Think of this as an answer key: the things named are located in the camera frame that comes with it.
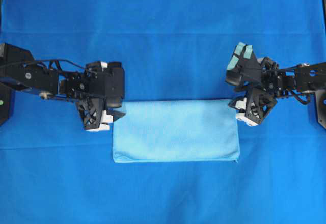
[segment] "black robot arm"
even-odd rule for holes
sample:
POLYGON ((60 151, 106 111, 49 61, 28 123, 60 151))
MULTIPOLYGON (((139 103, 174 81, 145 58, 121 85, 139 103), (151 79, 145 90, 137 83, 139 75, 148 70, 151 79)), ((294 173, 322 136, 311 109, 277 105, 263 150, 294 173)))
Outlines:
POLYGON ((88 131, 109 130, 109 123, 124 116, 113 110, 124 98, 121 63, 99 61, 79 66, 83 72, 70 72, 62 70, 60 61, 76 65, 68 60, 35 60, 28 50, 0 44, 0 125, 10 116, 12 90, 75 102, 88 131))
POLYGON ((257 59, 252 46, 240 42, 227 67, 226 82, 235 86, 236 92, 245 91, 229 106, 239 110, 237 119, 249 126, 261 124, 279 98, 294 97, 306 105, 314 94, 318 122, 326 129, 326 63, 280 69, 268 57, 257 59))

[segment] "blue backdrop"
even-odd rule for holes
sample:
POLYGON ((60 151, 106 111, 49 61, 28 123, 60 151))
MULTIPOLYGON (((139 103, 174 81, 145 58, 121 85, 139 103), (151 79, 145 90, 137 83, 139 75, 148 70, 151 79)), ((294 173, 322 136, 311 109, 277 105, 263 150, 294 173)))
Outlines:
MULTIPOLYGON (((127 101, 234 97, 239 41, 281 67, 326 55, 321 0, 4 0, 0 39, 37 59, 121 61, 127 101)), ((238 163, 116 164, 111 132, 84 132, 73 104, 16 93, 0 127, 0 223, 326 222, 313 103, 280 101, 239 137, 238 163)))

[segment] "microfiber cloth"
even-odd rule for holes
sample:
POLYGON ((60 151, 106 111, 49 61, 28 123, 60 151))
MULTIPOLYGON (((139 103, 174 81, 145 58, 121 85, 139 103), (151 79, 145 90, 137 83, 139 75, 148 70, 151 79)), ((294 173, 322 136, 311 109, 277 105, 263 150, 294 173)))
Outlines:
POLYGON ((230 100, 124 102, 114 123, 118 163, 236 160, 239 139, 230 100))

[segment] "screw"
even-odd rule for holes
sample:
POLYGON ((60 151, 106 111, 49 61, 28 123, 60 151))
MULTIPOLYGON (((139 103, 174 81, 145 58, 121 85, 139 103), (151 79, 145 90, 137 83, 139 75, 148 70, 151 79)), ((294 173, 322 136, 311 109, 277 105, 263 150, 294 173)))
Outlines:
POLYGON ((30 73, 27 72, 27 73, 25 74, 25 77, 26 77, 27 80, 29 80, 29 79, 32 78, 32 75, 31 75, 30 73))

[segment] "cable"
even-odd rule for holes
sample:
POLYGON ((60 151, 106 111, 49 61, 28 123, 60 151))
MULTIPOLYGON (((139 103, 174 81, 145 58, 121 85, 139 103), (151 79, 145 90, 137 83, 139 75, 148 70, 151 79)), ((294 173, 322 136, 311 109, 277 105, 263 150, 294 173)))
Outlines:
POLYGON ((265 72, 274 72, 274 71, 285 71, 285 72, 293 72, 297 74, 314 74, 314 75, 326 75, 326 73, 320 73, 320 72, 314 72, 314 71, 309 71, 309 72, 301 72, 301 71, 295 71, 293 68, 286 68, 286 69, 271 69, 271 70, 263 70, 263 69, 256 69, 256 68, 241 68, 243 70, 260 70, 260 71, 265 71, 265 72))
POLYGON ((297 101, 299 101, 301 104, 303 105, 307 105, 308 103, 310 103, 310 94, 306 94, 306 98, 307 100, 303 100, 299 97, 298 94, 296 94, 293 90, 289 90, 289 92, 297 99, 297 101))
POLYGON ((0 69, 5 68, 5 67, 10 67, 10 66, 15 66, 15 65, 35 65, 35 64, 42 64, 42 62, 51 62, 51 61, 63 61, 63 62, 66 62, 68 64, 76 66, 76 67, 83 69, 86 72, 89 72, 92 74, 107 74, 107 75, 109 75, 108 73, 105 73, 105 72, 97 72, 97 71, 90 70, 86 67, 80 66, 80 65, 78 65, 70 60, 66 60, 66 59, 34 60, 32 62, 13 62, 13 63, 5 64, 5 65, 0 65, 0 69))

